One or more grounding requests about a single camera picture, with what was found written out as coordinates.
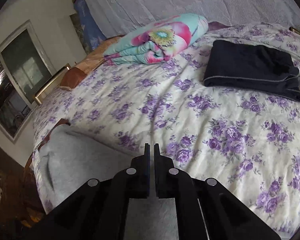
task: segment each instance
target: black folded cloth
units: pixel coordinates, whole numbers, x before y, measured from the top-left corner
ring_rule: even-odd
[[[299,70],[286,52],[218,40],[213,43],[203,84],[256,90],[300,102],[298,77]]]

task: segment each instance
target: floral bed sheet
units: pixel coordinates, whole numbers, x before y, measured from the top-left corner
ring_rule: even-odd
[[[261,44],[291,54],[300,36],[280,25],[208,32],[168,62],[101,66],[73,91],[57,89],[34,114],[37,146],[60,118],[114,148],[143,154],[159,143],[191,177],[214,177],[277,232],[300,226],[300,103],[251,90],[204,87],[212,43]],[[33,162],[40,198],[40,158]]]

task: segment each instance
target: gray fabric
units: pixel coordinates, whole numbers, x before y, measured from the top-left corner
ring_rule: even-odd
[[[294,0],[86,0],[106,37],[128,33],[155,20],[180,13],[203,15],[224,25],[278,23],[300,30]]]
[[[133,157],[111,149],[68,125],[57,126],[39,154],[43,184],[53,207],[88,179],[103,181],[113,178],[117,172],[130,167]],[[174,199],[159,200],[155,196],[153,160],[151,163],[150,197],[130,200],[125,240],[178,239]]]

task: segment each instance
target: window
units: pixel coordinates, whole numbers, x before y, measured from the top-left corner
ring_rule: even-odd
[[[0,45],[0,128],[12,141],[53,72],[29,21]]]

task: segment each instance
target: colorful rolled blanket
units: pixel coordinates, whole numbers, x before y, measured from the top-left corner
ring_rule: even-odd
[[[181,14],[153,22],[109,46],[103,53],[105,64],[154,64],[167,61],[207,31],[207,20],[197,14]]]

